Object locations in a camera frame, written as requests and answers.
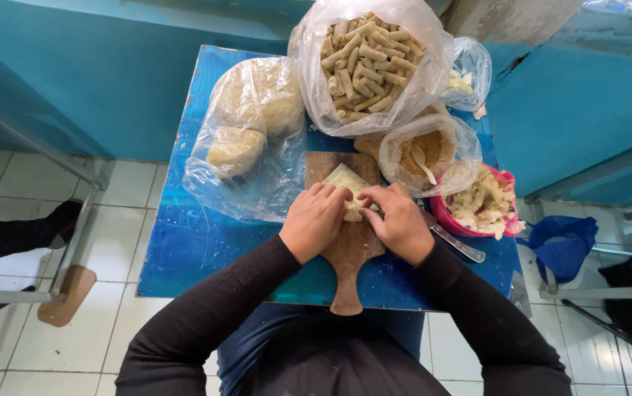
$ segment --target wooden cutting board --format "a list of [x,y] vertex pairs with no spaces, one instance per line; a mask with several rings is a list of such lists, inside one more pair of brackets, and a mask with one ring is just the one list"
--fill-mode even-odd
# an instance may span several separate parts
[[[369,184],[379,184],[377,161],[368,154],[309,151],[306,153],[304,188],[308,190],[313,184],[325,180],[340,164],[346,164]],[[384,251],[384,245],[367,221],[343,221],[336,241],[321,253],[336,272],[338,282],[331,312],[351,316],[363,311],[357,296],[357,272],[364,262],[384,254]]]

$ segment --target plastic bag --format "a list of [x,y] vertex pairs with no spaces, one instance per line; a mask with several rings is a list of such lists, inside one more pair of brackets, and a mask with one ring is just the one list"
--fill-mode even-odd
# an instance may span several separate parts
[[[341,119],[321,71],[321,49],[329,25],[372,11],[384,22],[399,25],[426,46],[411,82],[389,111],[359,121]],[[325,134],[354,138],[404,125],[435,102],[448,85],[454,59],[452,36],[423,0],[317,0],[289,36],[287,55],[298,64],[306,111]]]
[[244,60],[216,83],[184,188],[236,220],[283,223],[303,191],[305,117],[295,64],[284,56]]
[[[548,283],[545,277],[545,267],[548,267],[557,283],[568,283],[575,279],[595,245],[599,230],[596,223],[592,217],[546,216],[536,225],[529,224],[532,233],[528,241],[517,238],[517,243],[536,254],[536,265],[544,282]],[[549,241],[555,238],[562,240]]]
[[455,62],[452,69],[462,76],[472,73],[472,93],[461,89],[448,88],[441,101],[447,106],[462,111],[475,111],[487,99],[492,84],[492,59],[487,49],[472,37],[455,39]]
[[[426,175],[414,174],[400,164],[403,144],[433,131],[440,131],[443,137],[440,158],[431,169],[438,181],[436,185],[430,184]],[[482,163],[482,148],[475,131],[461,119],[431,114],[384,135],[378,162],[382,175],[390,183],[399,182],[412,197],[445,196],[465,190],[475,181]]]

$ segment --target cutting board handle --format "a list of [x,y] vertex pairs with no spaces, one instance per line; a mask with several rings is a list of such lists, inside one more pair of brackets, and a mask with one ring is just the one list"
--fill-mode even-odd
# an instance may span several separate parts
[[331,312],[341,316],[357,315],[363,311],[363,305],[357,296],[357,272],[338,279],[336,296],[333,297]]

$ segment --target block of dough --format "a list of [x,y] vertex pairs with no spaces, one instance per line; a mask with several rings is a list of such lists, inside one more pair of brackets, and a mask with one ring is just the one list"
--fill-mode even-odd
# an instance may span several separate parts
[[239,176],[258,160],[265,147],[265,136],[249,129],[221,126],[216,129],[206,162],[224,171],[216,177]]
[[[356,199],[356,196],[363,188],[370,187],[368,182],[364,181],[362,177],[353,172],[346,164],[340,164],[322,183],[324,185],[333,184],[336,187],[345,187],[352,191],[353,201],[343,203],[348,210],[343,220],[363,221],[363,217],[357,212],[363,207],[363,201]],[[377,210],[377,206],[374,204],[370,208]]]
[[265,131],[268,136],[301,131],[304,103],[289,59],[254,58],[231,67],[211,92],[209,114],[220,125]]

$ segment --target knife handle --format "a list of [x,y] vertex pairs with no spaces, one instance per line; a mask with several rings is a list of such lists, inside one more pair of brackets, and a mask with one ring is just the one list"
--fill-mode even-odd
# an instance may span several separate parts
[[444,230],[440,224],[434,224],[431,227],[436,234],[438,234],[441,238],[443,238],[446,242],[451,244],[454,248],[456,248],[463,256],[468,257],[472,261],[476,263],[481,263],[485,260],[485,252],[479,251],[477,249],[473,249],[469,245],[462,243],[453,237],[448,231]]

